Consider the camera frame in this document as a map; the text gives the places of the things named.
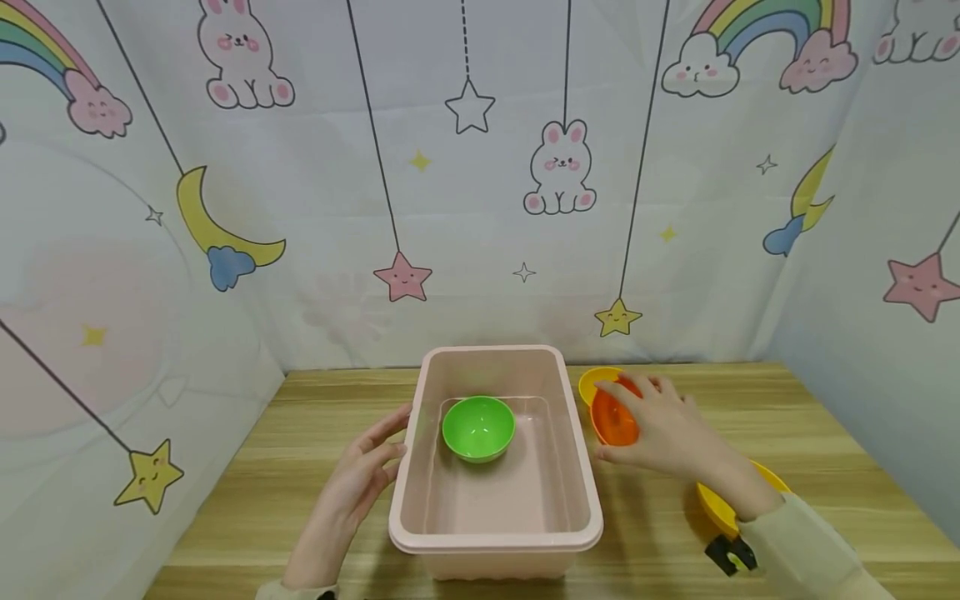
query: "blue cloud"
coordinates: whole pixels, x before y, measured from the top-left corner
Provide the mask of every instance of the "blue cloud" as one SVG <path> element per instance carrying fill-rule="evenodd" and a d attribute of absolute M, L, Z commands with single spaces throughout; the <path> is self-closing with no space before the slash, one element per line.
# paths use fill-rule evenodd
<path fill-rule="evenodd" d="M 210 250 L 206 251 L 206 259 L 210 261 L 210 281 L 213 282 L 213 287 L 221 292 L 232 289 L 240 276 L 256 270 L 252 256 L 246 252 L 238 252 L 230 246 L 211 246 Z"/>
<path fill-rule="evenodd" d="M 770 254 L 787 256 L 793 249 L 793 243 L 804 230 L 804 216 L 794 217 L 783 229 L 774 229 L 763 238 L 763 249 Z"/>

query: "yellow star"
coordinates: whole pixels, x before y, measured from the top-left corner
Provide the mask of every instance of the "yellow star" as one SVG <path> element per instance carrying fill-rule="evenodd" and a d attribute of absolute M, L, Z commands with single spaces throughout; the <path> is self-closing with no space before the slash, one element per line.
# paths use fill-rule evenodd
<path fill-rule="evenodd" d="M 88 324 L 84 325 L 84 342 L 81 346 L 102 346 L 104 344 L 104 336 L 107 335 L 106 327 L 91 327 Z"/>
<path fill-rule="evenodd" d="M 672 225 L 668 225 L 666 229 L 660 232 L 660 237 L 663 238 L 664 242 L 669 242 L 676 236 L 677 236 L 677 232 L 673 230 Z"/>
<path fill-rule="evenodd" d="M 627 310 L 627 307 L 623 304 L 623 299 L 618 298 L 610 307 L 610 310 L 601 310 L 593 316 L 603 324 L 600 337 L 606 337 L 615 331 L 630 335 L 630 324 L 642 317 L 643 313 Z"/>
<path fill-rule="evenodd" d="M 143 500 L 150 512 L 158 515 L 167 488 L 183 476 L 183 471 L 170 462 L 170 439 L 164 440 L 153 454 L 131 450 L 130 466 L 133 479 L 113 500 L 113 506 Z"/>
<path fill-rule="evenodd" d="M 424 171 L 426 171 L 426 165 L 430 164 L 431 162 L 433 162 L 433 161 L 430 160 L 429 158 L 427 158 L 426 156 L 424 156 L 424 155 L 420 152 L 420 149 L 419 149 L 419 148 L 417 148 L 417 155 L 414 156 L 412 160 L 410 160 L 410 164 L 412 164 L 412 165 L 414 165 L 415 167 L 417 167 L 418 169 L 420 169 L 420 172 L 421 172 L 421 173 L 423 173 Z"/>

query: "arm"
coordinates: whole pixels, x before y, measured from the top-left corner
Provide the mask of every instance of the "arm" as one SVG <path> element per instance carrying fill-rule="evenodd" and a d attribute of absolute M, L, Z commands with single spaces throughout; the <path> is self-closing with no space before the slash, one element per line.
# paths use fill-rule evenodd
<path fill-rule="evenodd" d="M 780 495 L 745 458 L 731 452 L 701 481 L 731 505 L 780 597 L 893 600 L 822 517 L 792 493 Z"/>
<path fill-rule="evenodd" d="M 336 600 L 337 578 L 353 536 L 376 498 L 396 480 L 403 444 L 387 439 L 406 429 L 405 404 L 344 450 L 290 553 L 283 579 L 263 585 L 256 600 Z"/>
<path fill-rule="evenodd" d="M 680 398 L 664 377 L 631 377 L 643 394 L 599 382 L 633 414 L 643 435 L 631 446 L 602 445 L 597 456 L 700 481 L 737 515 L 740 534 L 786 600 L 893 600 L 853 549 L 800 498 L 781 495 L 753 464 Z"/>

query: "sleeve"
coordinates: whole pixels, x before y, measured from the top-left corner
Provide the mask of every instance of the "sleeve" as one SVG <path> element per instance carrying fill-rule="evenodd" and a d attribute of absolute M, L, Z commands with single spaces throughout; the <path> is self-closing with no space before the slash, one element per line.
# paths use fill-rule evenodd
<path fill-rule="evenodd" d="M 287 589 L 275 580 L 264 584 L 256 593 L 256 600 L 337 600 L 339 590 L 332 588 Z"/>
<path fill-rule="evenodd" d="M 799 497 L 769 515 L 738 523 L 767 581 L 784 600 L 894 600 L 856 552 Z"/>

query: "green bowl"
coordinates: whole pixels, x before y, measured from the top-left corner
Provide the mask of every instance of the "green bowl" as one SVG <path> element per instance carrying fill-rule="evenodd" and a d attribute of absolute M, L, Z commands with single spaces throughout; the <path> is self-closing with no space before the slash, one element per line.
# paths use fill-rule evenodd
<path fill-rule="evenodd" d="M 490 396 L 464 398 L 450 408 L 442 427 L 446 447 L 468 463 L 488 463 L 507 451 L 514 438 L 514 413 Z"/>

